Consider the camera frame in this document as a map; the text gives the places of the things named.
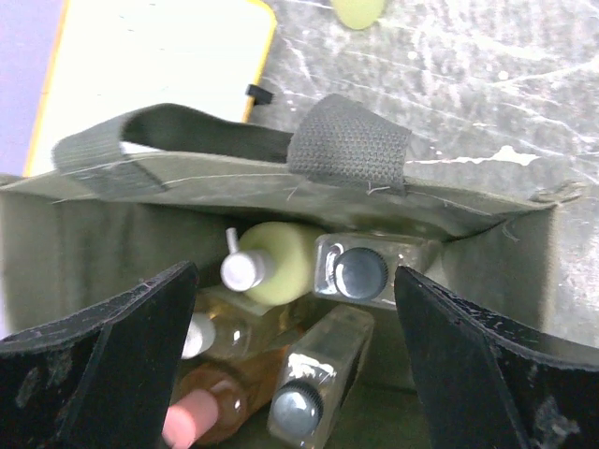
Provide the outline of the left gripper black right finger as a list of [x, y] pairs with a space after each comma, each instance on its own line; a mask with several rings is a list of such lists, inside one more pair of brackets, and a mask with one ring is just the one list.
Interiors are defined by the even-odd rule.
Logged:
[[598, 351], [474, 304], [408, 267], [395, 298], [434, 448], [595, 448]]

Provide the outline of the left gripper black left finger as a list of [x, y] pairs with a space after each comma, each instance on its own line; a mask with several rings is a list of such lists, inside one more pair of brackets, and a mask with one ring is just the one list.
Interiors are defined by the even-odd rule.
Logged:
[[181, 262], [1, 341], [4, 448], [155, 448], [194, 309]]

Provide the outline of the orange bottle pink cap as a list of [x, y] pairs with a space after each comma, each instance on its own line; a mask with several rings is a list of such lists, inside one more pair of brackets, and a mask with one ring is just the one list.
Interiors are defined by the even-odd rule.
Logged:
[[268, 404], [276, 390], [287, 348], [238, 361], [208, 361], [185, 374], [174, 388], [162, 436], [171, 448], [222, 442]]

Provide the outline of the amber clear soap bottle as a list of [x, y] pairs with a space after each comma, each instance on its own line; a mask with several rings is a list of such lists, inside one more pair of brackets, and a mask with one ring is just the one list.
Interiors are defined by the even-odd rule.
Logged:
[[288, 304], [259, 304], [242, 293], [214, 286], [197, 292], [182, 358], [205, 355], [244, 359], [296, 337], [314, 312], [309, 297]]

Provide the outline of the clear square bottle black cap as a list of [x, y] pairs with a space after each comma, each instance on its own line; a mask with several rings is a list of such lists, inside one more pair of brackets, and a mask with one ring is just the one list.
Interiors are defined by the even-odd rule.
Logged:
[[286, 351], [270, 403], [270, 434], [293, 448], [322, 448], [370, 347], [373, 316], [339, 305]]

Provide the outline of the clear bottle yellow label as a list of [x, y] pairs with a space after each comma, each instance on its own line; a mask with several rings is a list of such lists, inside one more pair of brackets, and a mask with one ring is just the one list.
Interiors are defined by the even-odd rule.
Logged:
[[394, 310], [396, 269], [406, 266], [423, 273], [441, 248], [439, 241], [407, 236], [322, 235], [315, 241], [313, 292], [324, 299]]

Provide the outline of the yellow pump lotion bottle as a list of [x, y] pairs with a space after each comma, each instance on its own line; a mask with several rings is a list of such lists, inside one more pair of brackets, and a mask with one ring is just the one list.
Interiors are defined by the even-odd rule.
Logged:
[[265, 306], [288, 304], [313, 290], [315, 242], [321, 228], [288, 222], [257, 224], [241, 236], [226, 230], [223, 284]]

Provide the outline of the green bottle pink pump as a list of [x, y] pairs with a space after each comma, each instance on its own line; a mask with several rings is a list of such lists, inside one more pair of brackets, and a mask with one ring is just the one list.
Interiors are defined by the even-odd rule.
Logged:
[[381, 16], [385, 0], [331, 0], [339, 21], [352, 30], [363, 30]]

